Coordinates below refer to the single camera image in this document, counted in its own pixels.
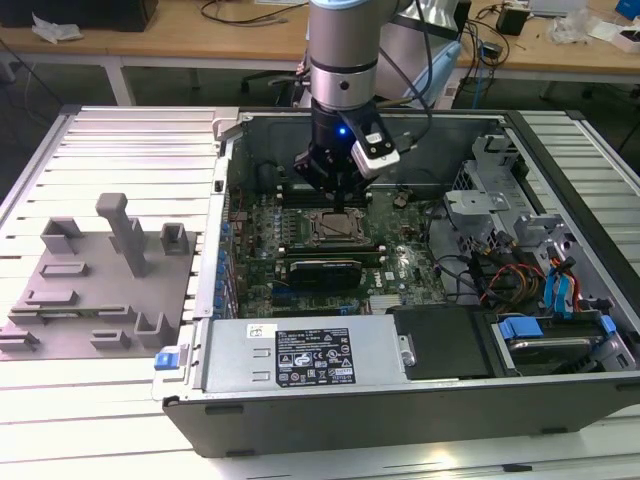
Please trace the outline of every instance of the cpu socket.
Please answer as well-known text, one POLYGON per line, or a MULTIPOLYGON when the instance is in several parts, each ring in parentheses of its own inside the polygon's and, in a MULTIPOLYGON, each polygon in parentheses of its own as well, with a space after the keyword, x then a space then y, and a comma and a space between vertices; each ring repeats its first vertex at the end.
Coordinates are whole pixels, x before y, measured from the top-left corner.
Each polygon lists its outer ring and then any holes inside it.
POLYGON ((345 208, 344 212, 318 210, 308 215, 311 223, 311 235, 308 240, 315 246, 342 246, 366 244, 362 229, 363 214, 357 208, 345 208))

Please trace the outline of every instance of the power supply label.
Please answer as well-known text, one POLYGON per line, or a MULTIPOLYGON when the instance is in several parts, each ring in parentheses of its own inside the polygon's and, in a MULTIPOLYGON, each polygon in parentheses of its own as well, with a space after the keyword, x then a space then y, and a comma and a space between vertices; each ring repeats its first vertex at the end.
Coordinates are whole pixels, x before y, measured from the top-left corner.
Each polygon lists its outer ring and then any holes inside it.
POLYGON ((276 382, 281 387, 356 383, 349 329, 276 332, 276 382))

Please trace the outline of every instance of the desk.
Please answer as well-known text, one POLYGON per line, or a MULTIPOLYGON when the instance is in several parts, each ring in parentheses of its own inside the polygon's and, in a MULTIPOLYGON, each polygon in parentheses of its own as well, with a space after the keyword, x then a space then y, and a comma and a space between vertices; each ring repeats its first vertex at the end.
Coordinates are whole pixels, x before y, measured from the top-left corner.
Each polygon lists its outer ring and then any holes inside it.
MULTIPOLYGON (((307 7, 287 12, 285 24, 238 28, 204 18, 199 11, 203 3, 160 0, 140 33, 83 29, 84 39, 54 45, 30 29, 0 28, 0 38, 26 62, 102 66, 118 105, 125 106, 135 104, 122 72, 125 66, 295 70, 306 48, 307 7)), ((251 18, 279 8, 243 0, 225 4, 220 15, 251 18)), ((15 59, 0 48, 0 63, 9 61, 15 59)))
MULTIPOLYGON (((474 0, 472 18, 495 0, 474 0)), ((306 47, 308 8, 286 13, 289 22, 262 28, 237 28, 203 18, 196 0, 160 0, 158 11, 142 33, 83 30, 85 38, 53 45, 29 29, 0 28, 0 37, 27 62, 99 65, 104 67, 118 105, 135 99, 122 72, 125 66, 295 70, 306 47)), ((613 20, 616 0, 591 0, 595 15, 613 20)), ((225 18, 250 18, 279 7, 255 5, 251 0, 221 8, 225 18)), ((497 15, 485 22, 495 25, 497 15)), ((602 83, 640 82, 640 55, 626 54, 593 39, 590 45, 553 45, 546 38, 549 20, 535 18, 522 35, 508 37, 511 54, 495 72, 496 78, 602 83)), ((486 28, 482 38, 501 41, 486 28)), ((455 92, 471 63, 468 35, 458 68, 446 90, 455 92)), ((13 57, 0 50, 0 65, 13 57)), ((453 95, 439 108, 451 108, 453 95)))
MULTIPOLYGON (((475 18, 481 8, 495 3, 493 0, 474 0, 470 18, 475 18)), ((616 0, 590 0, 589 7, 593 15, 622 24, 626 19, 615 13, 616 4, 616 0)), ((482 21, 495 28, 497 18, 497 14, 490 14, 482 21)), ((624 53, 610 43, 595 38, 587 45, 554 45, 547 38, 550 22, 545 18, 532 18, 527 21, 520 36, 507 36, 511 53, 506 63, 496 70, 496 78, 583 83, 640 82, 640 55, 624 53)), ((504 41, 486 27, 478 28, 483 40, 504 45, 504 41)), ((454 90, 471 65, 473 50, 468 34, 464 35, 463 47, 448 84, 454 90)), ((452 102, 453 99, 447 97, 438 107, 451 108, 452 102)))

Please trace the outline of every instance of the motherboard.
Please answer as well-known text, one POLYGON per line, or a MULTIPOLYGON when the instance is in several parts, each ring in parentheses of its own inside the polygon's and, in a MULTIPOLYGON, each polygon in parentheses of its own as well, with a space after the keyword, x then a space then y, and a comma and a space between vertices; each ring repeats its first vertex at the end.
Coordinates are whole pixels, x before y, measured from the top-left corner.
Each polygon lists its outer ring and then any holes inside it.
POLYGON ((444 302, 424 239, 433 202, 412 197, 375 189, 336 212, 325 202, 233 192, 238 316, 383 314, 444 302))

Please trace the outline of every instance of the gray base plate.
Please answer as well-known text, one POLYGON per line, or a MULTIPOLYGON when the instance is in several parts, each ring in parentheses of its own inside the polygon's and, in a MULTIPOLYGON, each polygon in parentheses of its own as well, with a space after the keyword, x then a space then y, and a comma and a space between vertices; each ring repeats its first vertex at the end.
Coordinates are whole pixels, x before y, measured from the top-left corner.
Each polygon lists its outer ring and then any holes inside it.
MULTIPOLYGON (((160 312, 167 317, 175 343, 184 307, 184 298, 195 250, 196 235, 188 233, 189 254, 165 256, 159 232, 146 232, 144 255, 148 272, 144 278, 134 278, 121 254, 117 254, 109 241, 111 233, 84 233, 71 243, 76 255, 42 255, 31 275, 25 292, 16 306, 26 307, 28 291, 74 290, 78 301, 74 307, 96 308, 105 305, 130 305, 142 312, 155 325, 160 312), (85 262, 87 276, 47 278, 40 275, 44 265, 61 262, 85 262)), ((35 351, 1 352, 0 360, 51 360, 69 358, 121 358, 153 356, 159 348, 145 349, 134 335, 134 323, 106 323, 97 318, 53 318, 44 325, 15 327, 11 322, 2 330, 10 333, 16 328, 29 331, 40 343, 35 351), (122 329, 131 339, 128 349, 97 350, 91 343, 93 330, 122 329)))

